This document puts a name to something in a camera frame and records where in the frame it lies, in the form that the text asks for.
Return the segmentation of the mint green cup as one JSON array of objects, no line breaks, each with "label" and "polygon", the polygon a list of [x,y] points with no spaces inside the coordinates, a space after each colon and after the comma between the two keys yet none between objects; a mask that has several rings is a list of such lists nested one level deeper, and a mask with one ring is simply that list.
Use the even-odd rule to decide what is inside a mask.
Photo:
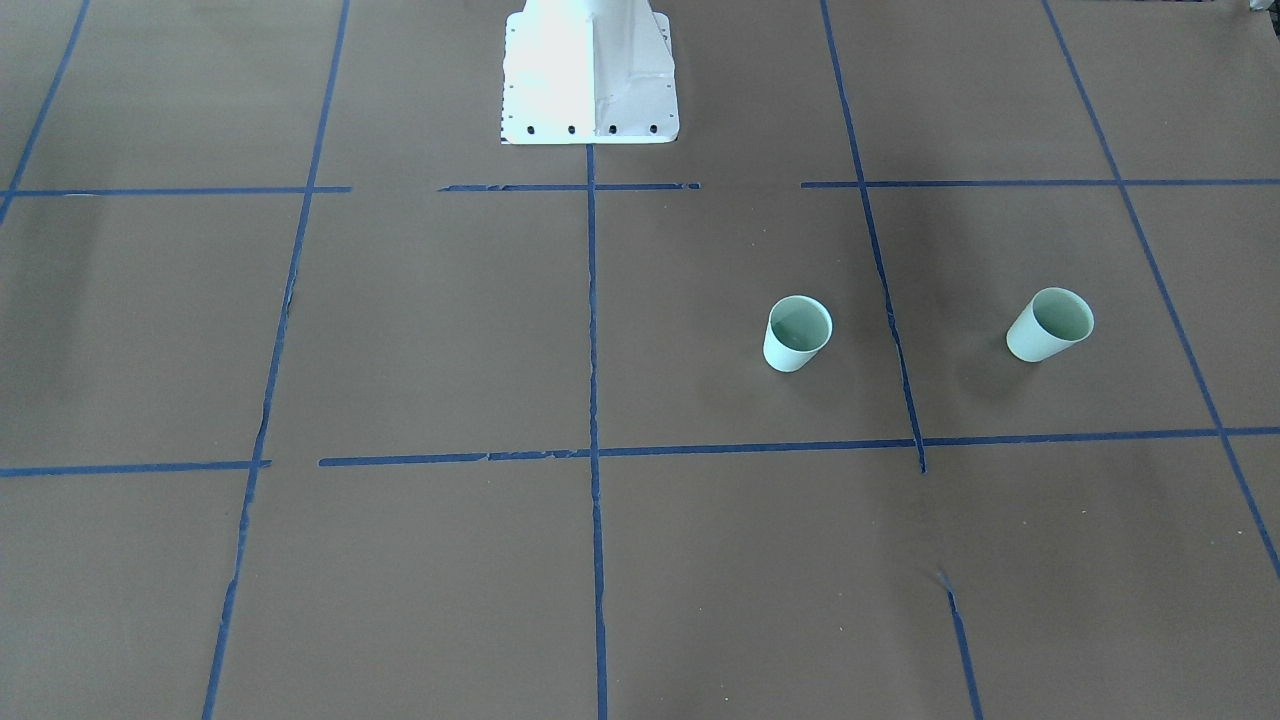
[{"label": "mint green cup", "polygon": [[796,372],[827,346],[833,331],[833,319],[818,300],[804,295],[783,297],[768,314],[763,357],[777,372]]},{"label": "mint green cup", "polygon": [[1048,287],[1038,291],[1006,333],[1006,347],[1024,363],[1042,363],[1091,337],[1094,314],[1078,293]]}]

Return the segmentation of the brown paper table cover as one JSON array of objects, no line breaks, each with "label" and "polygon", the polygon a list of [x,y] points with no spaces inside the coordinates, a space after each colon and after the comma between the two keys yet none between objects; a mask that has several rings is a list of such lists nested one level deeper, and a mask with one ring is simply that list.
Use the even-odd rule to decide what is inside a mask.
[{"label": "brown paper table cover", "polygon": [[1268,14],[658,1],[521,147],[521,8],[3,4],[5,719],[1277,716]]}]

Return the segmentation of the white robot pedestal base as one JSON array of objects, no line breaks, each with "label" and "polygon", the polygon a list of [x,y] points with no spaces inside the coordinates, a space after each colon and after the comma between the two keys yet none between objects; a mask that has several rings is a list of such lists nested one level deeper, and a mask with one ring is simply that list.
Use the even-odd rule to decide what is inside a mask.
[{"label": "white robot pedestal base", "polygon": [[526,1],[506,18],[500,141],[671,143],[669,18],[648,1]]}]

